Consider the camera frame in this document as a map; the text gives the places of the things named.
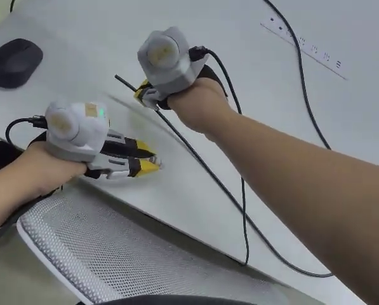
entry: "cable connector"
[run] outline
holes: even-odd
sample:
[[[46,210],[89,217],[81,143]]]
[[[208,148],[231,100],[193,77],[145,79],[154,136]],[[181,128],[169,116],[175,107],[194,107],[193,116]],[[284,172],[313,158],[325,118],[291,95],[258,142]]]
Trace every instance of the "cable connector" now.
[[[45,116],[33,116],[30,118],[30,123],[33,127],[48,129],[48,124]]]
[[[198,60],[204,58],[206,54],[208,54],[208,49],[204,46],[194,46],[193,48],[190,48],[189,51],[189,58],[192,62],[197,62]]]

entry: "hand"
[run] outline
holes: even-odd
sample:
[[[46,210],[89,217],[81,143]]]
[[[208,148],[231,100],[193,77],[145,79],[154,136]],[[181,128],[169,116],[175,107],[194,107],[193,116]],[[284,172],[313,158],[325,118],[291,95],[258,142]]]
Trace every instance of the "hand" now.
[[[86,165],[57,159],[46,152],[45,142],[33,143],[10,166],[23,173],[30,196],[38,197],[82,175]]]
[[[235,114],[222,87],[209,78],[199,78],[189,89],[170,96],[168,105],[185,125],[206,136],[224,128]]]

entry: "white desk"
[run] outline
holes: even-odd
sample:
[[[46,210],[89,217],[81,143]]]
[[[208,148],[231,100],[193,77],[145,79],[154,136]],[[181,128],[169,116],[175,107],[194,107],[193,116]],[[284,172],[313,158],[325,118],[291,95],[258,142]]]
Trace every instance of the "white desk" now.
[[[353,67],[350,80],[344,81],[304,57],[310,101],[336,150],[379,164],[379,4],[274,2],[297,32]],[[106,102],[112,127],[148,142],[166,168],[142,179],[94,185],[242,261],[241,215],[192,156],[160,128],[164,125],[155,114],[142,109],[113,75],[139,84],[144,75],[136,60],[138,47],[150,31],[177,25],[192,44],[204,44],[221,56],[246,115],[321,145],[305,110],[293,47],[260,26],[270,14],[260,0],[23,1],[0,25],[0,46],[18,37],[30,39],[43,49],[44,60],[24,87],[0,90],[0,137],[10,121],[42,114],[58,97]],[[377,30],[371,29],[372,19]],[[212,60],[209,64],[216,67]],[[173,113],[167,116],[240,200],[239,176],[223,153],[184,128]],[[19,125],[13,140],[25,147],[37,134]],[[309,271],[326,272],[249,189],[247,198],[250,217],[283,256]],[[249,242],[251,267],[326,304],[361,303],[336,278],[313,279],[288,269],[250,228]]]

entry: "power strip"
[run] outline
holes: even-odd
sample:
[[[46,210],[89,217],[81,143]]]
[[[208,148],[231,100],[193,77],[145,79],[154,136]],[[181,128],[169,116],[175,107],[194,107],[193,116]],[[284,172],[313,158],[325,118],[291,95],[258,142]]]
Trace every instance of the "power strip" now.
[[[267,21],[262,22],[261,25],[270,32],[281,37],[286,42],[292,44],[293,46],[295,45],[289,29],[280,18],[270,17],[267,19]],[[295,33],[295,35],[299,39],[299,47],[301,49],[301,52],[304,52],[306,55],[312,57],[321,65],[333,71],[341,78],[347,80],[347,77],[345,75],[345,67],[342,65],[342,62],[339,58],[330,56],[328,52],[323,51],[323,49],[320,49],[316,44],[308,43],[305,38],[299,36],[297,33]]]

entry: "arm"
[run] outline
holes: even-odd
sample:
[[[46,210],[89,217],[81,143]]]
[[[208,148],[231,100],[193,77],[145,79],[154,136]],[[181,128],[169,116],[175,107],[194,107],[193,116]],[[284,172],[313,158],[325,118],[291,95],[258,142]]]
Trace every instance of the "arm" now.
[[[254,192],[341,281],[368,304],[379,304],[379,166],[238,115],[209,79],[171,97],[169,105],[223,150]]]
[[[32,144],[18,159],[0,170],[0,224],[21,204],[48,194],[86,167],[50,156],[44,143]]]

